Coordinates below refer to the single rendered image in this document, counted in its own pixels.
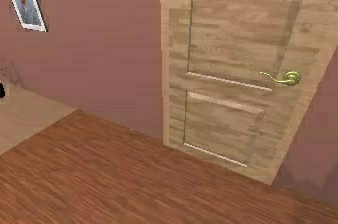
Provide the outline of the light wooden room door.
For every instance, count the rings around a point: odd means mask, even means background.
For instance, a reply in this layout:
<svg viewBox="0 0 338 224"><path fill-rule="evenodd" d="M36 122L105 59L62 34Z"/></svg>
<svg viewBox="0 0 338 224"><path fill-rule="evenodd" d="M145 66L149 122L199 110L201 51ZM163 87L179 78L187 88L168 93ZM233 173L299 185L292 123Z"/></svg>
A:
<svg viewBox="0 0 338 224"><path fill-rule="evenodd" d="M163 0L166 145L270 184L338 45L338 0ZM274 83L289 71L299 84Z"/></svg>

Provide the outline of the white framed wall picture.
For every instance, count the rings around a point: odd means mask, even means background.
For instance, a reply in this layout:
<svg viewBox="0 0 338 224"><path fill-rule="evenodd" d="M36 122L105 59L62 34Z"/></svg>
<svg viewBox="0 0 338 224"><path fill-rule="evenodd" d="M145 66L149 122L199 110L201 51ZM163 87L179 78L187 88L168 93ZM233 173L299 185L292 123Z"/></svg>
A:
<svg viewBox="0 0 338 224"><path fill-rule="evenodd" d="M47 31L38 0L11 0L11 2L23 29Z"/></svg>

